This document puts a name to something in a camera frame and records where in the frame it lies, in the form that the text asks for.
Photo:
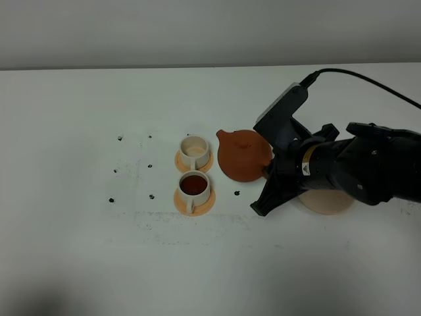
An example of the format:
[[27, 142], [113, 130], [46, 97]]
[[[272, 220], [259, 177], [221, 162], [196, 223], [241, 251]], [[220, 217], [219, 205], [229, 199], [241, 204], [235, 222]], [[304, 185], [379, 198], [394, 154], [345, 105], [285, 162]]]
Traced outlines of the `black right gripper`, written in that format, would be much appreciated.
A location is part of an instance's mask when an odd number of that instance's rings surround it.
[[274, 158], [270, 164], [269, 177], [258, 200], [251, 208], [261, 217], [267, 216], [275, 208], [296, 198], [304, 192], [300, 188], [299, 167], [296, 166], [298, 151], [303, 142], [311, 138], [312, 144], [333, 142], [339, 130], [333, 124], [325, 124], [313, 135], [308, 130], [282, 130], [276, 138]]

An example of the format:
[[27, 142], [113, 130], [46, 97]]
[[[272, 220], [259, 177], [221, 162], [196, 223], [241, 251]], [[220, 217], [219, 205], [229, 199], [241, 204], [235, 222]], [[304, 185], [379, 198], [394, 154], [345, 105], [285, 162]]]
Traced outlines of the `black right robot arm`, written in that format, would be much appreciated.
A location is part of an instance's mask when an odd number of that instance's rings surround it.
[[266, 184], [251, 208], [260, 216], [309, 190], [339, 190], [367, 205], [420, 201], [420, 134], [351, 122], [338, 140], [326, 124], [314, 134], [288, 126], [273, 141]]

